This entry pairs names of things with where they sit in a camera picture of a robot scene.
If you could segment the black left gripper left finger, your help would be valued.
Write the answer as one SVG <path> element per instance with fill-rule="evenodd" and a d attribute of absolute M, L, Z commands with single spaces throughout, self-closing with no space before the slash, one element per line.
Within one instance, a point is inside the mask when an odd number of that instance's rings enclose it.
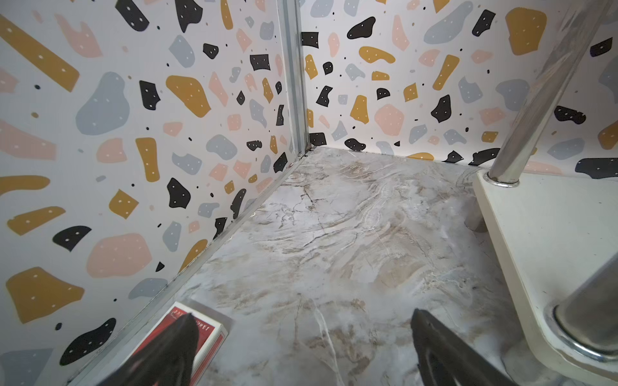
<path fill-rule="evenodd" d="M 198 339 L 195 318 L 183 315 L 98 385 L 189 385 Z"/>

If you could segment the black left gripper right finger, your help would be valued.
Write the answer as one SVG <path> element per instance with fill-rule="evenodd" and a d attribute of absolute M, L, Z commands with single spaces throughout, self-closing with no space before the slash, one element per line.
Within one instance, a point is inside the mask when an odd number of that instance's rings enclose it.
<path fill-rule="evenodd" d="M 423 384 L 514 384 L 429 311 L 416 309 L 410 327 Z"/>

